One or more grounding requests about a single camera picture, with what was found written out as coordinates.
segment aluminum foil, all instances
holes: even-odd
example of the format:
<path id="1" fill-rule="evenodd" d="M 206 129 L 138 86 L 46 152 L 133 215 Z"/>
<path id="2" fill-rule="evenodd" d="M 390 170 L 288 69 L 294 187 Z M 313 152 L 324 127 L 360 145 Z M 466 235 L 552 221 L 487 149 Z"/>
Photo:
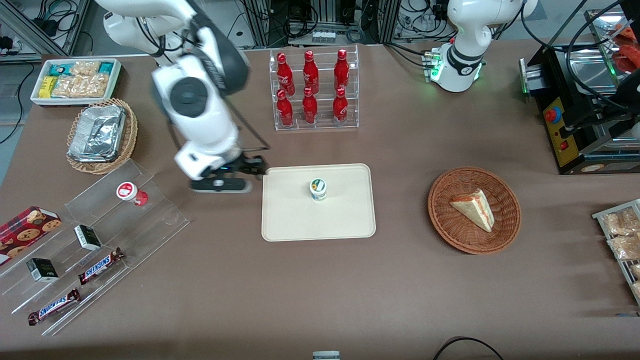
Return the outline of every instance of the aluminum foil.
<path id="1" fill-rule="evenodd" d="M 69 158 L 80 162 L 115 161 L 126 117 L 126 110 L 117 105 L 85 109 L 69 145 Z"/>

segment coca-cola bottle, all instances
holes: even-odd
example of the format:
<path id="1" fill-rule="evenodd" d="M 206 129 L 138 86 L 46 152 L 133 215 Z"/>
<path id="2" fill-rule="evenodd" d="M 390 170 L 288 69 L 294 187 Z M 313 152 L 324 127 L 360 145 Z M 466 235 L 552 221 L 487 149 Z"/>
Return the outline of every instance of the coca-cola bottle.
<path id="1" fill-rule="evenodd" d="M 278 59 L 278 82 L 280 88 L 287 92 L 288 96 L 293 96 L 296 93 L 296 87 L 293 85 L 293 71 L 287 64 L 287 56 L 284 53 L 278 53 L 276 56 Z"/>
<path id="2" fill-rule="evenodd" d="M 305 51 L 305 67 L 302 69 L 305 77 L 305 86 L 309 86 L 314 94 L 320 91 L 320 77 L 318 75 L 318 65 L 314 61 L 314 52 Z"/>
<path id="3" fill-rule="evenodd" d="M 302 108 L 305 110 L 305 121 L 313 125 L 318 118 L 318 101 L 310 86 L 305 88 L 305 98 L 302 99 Z"/>
<path id="4" fill-rule="evenodd" d="M 287 99 L 287 94 L 282 89 L 278 89 L 276 93 L 278 96 L 278 102 L 276 102 L 276 108 L 278 108 L 278 115 L 280 116 L 280 123 L 284 127 L 293 126 L 293 107 L 291 101 Z"/>
<path id="5" fill-rule="evenodd" d="M 342 126 L 347 122 L 347 106 L 349 103 L 344 97 L 344 88 L 340 87 L 335 92 L 335 99 L 333 100 L 333 123 Z"/>
<path id="6" fill-rule="evenodd" d="M 338 50 L 338 61 L 333 68 L 334 82 L 333 86 L 336 90 L 349 84 L 349 63 L 347 62 L 347 51 L 345 49 Z"/>

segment wicker basket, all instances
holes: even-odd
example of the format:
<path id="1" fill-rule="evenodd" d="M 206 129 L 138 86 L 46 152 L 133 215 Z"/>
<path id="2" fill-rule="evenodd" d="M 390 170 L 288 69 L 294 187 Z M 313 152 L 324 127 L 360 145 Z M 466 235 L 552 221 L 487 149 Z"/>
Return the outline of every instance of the wicker basket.
<path id="1" fill-rule="evenodd" d="M 487 233 L 449 204 L 451 198 L 482 189 L 495 224 Z M 493 254 L 504 250 L 520 231 L 520 205 L 509 186 L 495 174 L 477 168 L 455 168 L 440 175 L 428 199 L 431 222 L 448 243 L 469 254 Z"/>
<path id="2" fill-rule="evenodd" d="M 122 143 L 120 144 L 120 154 L 118 155 L 116 160 L 111 163 L 81 163 L 79 161 L 72 160 L 71 158 L 69 158 L 69 156 L 67 156 L 67 160 L 74 169 L 80 170 L 82 172 L 89 172 L 94 175 L 104 175 L 112 170 L 117 169 L 131 157 L 133 148 L 136 146 L 136 136 L 138 135 L 138 120 L 136 120 L 136 114 L 131 111 L 131 108 L 126 102 L 119 99 L 109 99 L 101 102 L 96 102 L 95 104 L 89 105 L 89 107 L 87 108 L 98 108 L 108 105 L 118 105 L 123 107 L 127 111 L 127 118 L 125 119 L 124 123 L 125 128 L 122 133 Z M 71 140 L 73 140 L 76 133 L 76 127 L 78 125 L 79 119 L 80 114 L 76 116 L 76 120 L 71 126 L 71 131 L 69 131 L 69 135 L 67 136 L 67 146 L 71 145 Z"/>

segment table surface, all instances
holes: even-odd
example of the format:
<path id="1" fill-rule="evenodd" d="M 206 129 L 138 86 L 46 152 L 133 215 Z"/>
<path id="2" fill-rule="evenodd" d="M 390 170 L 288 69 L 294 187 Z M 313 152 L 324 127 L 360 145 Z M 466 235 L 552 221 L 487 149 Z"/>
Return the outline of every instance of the table surface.
<path id="1" fill-rule="evenodd" d="M 153 59 L 121 58 L 116 94 L 140 122 L 133 158 L 192 223 L 56 336 L 0 301 L 0 358 L 310 359 L 335 349 L 345 360 L 430 359 L 460 335 L 506 359 L 640 354 L 640 319 L 614 317 L 637 306 L 590 216 L 639 198 L 640 176 L 557 175 L 536 105 L 520 91 L 518 59 L 537 48 L 492 44 L 478 81 L 450 94 L 387 48 L 360 46 L 361 126 L 333 133 L 277 133 L 269 51 L 247 52 L 251 79 L 232 100 L 272 144 L 272 167 L 371 168 L 373 237 L 285 243 L 260 235 L 260 183 L 246 195 L 188 190 L 149 94 Z M 58 209 L 98 180 L 65 158 L 77 112 L 33 106 L 0 189 L 0 223 L 30 205 Z M 499 254 L 452 248 L 426 214 L 431 183 L 465 165 L 494 172 L 520 201 L 522 230 Z"/>

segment cookie box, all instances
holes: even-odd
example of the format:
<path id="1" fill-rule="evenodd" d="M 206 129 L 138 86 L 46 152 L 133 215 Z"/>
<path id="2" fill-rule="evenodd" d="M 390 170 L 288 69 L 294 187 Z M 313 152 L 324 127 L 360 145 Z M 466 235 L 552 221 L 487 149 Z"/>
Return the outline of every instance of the cookie box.
<path id="1" fill-rule="evenodd" d="M 62 221 L 57 214 L 31 206 L 0 226 L 0 266 L 6 264 L 20 251 L 32 246 L 60 224 Z"/>

